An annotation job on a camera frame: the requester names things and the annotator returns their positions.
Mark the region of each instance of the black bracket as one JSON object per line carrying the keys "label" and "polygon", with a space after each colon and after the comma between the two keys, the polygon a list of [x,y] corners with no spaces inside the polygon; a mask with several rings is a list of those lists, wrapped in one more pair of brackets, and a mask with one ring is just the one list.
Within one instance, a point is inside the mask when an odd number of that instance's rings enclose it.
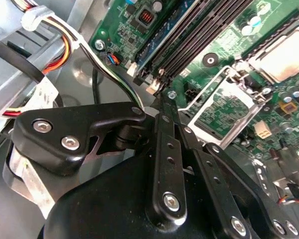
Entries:
{"label": "black bracket", "polygon": [[[90,138],[98,144],[116,127],[142,123],[146,114],[133,103],[112,103],[91,106],[27,111],[14,124],[12,140],[19,153],[59,175],[70,175],[82,165],[89,150]],[[38,121],[48,122],[49,132],[35,130]],[[73,137],[79,147],[69,150],[62,139]]]}

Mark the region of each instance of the small connector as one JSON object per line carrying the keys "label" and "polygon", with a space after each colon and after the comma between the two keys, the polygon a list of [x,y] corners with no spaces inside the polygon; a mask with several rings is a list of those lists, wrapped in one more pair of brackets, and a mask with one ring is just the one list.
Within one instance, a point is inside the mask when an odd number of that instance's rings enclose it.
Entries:
{"label": "small connector", "polygon": [[260,138],[265,139],[272,135],[269,126],[263,120],[254,124],[255,133]]}

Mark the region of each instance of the black wire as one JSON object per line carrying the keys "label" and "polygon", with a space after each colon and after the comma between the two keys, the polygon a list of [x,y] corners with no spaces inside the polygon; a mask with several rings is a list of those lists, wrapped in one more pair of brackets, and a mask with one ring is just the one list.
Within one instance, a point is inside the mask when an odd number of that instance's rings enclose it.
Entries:
{"label": "black wire", "polygon": [[[37,69],[34,65],[24,59],[21,55],[13,51],[8,46],[4,45],[0,41],[0,58],[2,58],[7,63],[11,64],[21,72],[25,73],[30,77],[31,80],[36,82],[37,84],[42,81],[45,75]],[[63,106],[63,101],[60,95],[55,99],[56,103],[59,107]]]}
{"label": "black wire", "polygon": [[81,46],[82,51],[84,52],[84,54],[87,56],[87,58],[90,60],[90,62],[92,63],[93,67],[98,70],[99,72],[101,72],[105,77],[107,77],[110,81],[114,82],[116,85],[118,85],[129,97],[129,99],[132,102],[135,102],[136,104],[138,104],[138,102],[135,100],[135,98],[133,97],[132,93],[130,91],[128,91],[120,82],[116,81],[115,79],[113,79],[112,76],[110,76],[106,71],[104,71],[99,65],[97,65],[95,63],[95,61],[93,60],[92,56],[90,56],[90,54],[86,51],[86,49],[84,47]]}
{"label": "black wire", "polygon": [[99,91],[99,82],[98,82],[98,71],[93,68],[92,73],[92,90],[93,90],[93,99],[95,104],[99,104],[100,100],[100,91]]}

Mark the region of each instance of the white label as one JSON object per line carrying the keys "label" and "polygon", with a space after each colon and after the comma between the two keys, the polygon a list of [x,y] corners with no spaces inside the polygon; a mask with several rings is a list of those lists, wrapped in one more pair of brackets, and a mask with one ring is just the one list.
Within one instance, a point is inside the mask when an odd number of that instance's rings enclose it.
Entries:
{"label": "white label", "polygon": [[53,108],[53,102],[58,94],[59,92],[54,85],[48,78],[44,77],[36,86],[33,96],[22,111]]}

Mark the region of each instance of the yellow wire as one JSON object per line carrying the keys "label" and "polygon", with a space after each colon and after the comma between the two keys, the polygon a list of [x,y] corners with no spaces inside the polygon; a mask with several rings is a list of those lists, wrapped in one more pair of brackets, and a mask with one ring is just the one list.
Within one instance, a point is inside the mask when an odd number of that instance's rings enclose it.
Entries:
{"label": "yellow wire", "polygon": [[44,19],[43,21],[45,21],[45,22],[47,22],[47,23],[49,23],[49,24],[51,24],[52,26],[54,26],[54,27],[56,27],[56,28],[58,28],[60,31],[62,31],[62,33],[64,34],[64,35],[66,35],[67,36],[67,38],[69,39],[69,41],[70,41],[70,44],[71,44],[71,51],[72,51],[72,53],[73,53],[73,51],[74,51],[74,47],[73,47],[73,38],[70,36],[70,34],[68,33],[68,31],[67,30],[65,30],[62,26],[60,26],[59,24],[57,24],[56,22],[54,22],[54,21],[52,21],[52,20],[50,20],[50,19]]}

